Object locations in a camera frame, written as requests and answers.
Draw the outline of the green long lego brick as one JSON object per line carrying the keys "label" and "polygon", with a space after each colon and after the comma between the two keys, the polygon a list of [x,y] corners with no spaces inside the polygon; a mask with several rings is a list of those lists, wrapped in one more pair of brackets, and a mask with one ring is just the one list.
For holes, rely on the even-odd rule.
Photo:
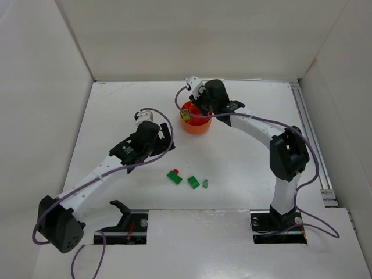
{"label": "green long lego brick", "polygon": [[171,180],[176,185],[179,185],[182,182],[182,178],[174,171],[170,171],[167,174],[167,178]]}

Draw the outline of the lime long lego brick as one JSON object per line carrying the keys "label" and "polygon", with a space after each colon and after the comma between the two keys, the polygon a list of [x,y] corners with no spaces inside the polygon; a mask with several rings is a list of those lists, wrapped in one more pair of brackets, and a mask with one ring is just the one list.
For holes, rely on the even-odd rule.
{"label": "lime long lego brick", "polygon": [[185,113],[181,113],[181,118],[185,121],[185,122],[188,122],[190,120],[190,116],[185,114]]}

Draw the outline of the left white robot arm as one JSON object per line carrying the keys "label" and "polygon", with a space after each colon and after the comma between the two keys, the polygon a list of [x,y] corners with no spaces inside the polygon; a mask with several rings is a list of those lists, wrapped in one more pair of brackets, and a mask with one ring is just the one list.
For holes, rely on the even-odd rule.
{"label": "left white robot arm", "polygon": [[69,253],[82,240],[89,222],[86,214],[91,202],[112,184],[135,168],[155,162],[174,149],[170,123],[143,121],[134,133],[115,145],[89,175],[56,198],[45,196],[38,204],[37,223],[32,239],[39,244],[40,233],[59,252]]}

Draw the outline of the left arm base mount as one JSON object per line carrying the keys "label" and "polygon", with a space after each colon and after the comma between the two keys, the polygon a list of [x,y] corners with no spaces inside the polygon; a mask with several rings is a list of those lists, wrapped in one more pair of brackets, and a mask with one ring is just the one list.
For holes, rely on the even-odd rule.
{"label": "left arm base mount", "polygon": [[146,245],[149,210],[131,210],[118,200],[110,205],[120,212],[120,219],[110,227],[100,231],[104,234],[107,245]]}

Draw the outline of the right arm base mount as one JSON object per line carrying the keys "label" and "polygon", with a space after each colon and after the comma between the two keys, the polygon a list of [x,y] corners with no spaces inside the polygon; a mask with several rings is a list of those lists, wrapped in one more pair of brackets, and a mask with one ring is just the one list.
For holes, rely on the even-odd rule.
{"label": "right arm base mount", "polygon": [[284,216],[271,210],[251,210],[250,227],[254,244],[307,244],[302,216],[292,210]]}

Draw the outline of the green square lego brick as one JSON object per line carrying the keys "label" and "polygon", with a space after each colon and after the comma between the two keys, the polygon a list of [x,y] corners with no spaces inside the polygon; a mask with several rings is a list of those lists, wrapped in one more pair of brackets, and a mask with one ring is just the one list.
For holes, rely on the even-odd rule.
{"label": "green square lego brick", "polygon": [[187,181],[192,189],[197,189],[201,185],[195,176],[189,177]]}

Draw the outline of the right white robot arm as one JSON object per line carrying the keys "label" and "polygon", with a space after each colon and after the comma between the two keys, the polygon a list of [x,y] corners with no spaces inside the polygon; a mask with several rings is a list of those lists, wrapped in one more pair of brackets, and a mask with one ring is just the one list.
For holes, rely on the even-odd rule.
{"label": "right white robot arm", "polygon": [[267,147],[270,170],[276,177],[270,211],[279,217],[293,214],[296,187],[309,162],[301,130],[254,116],[242,102],[229,98],[221,80],[204,83],[200,78],[192,76],[187,80],[187,90],[191,92],[191,103],[204,116],[213,114],[219,121],[247,133]]}

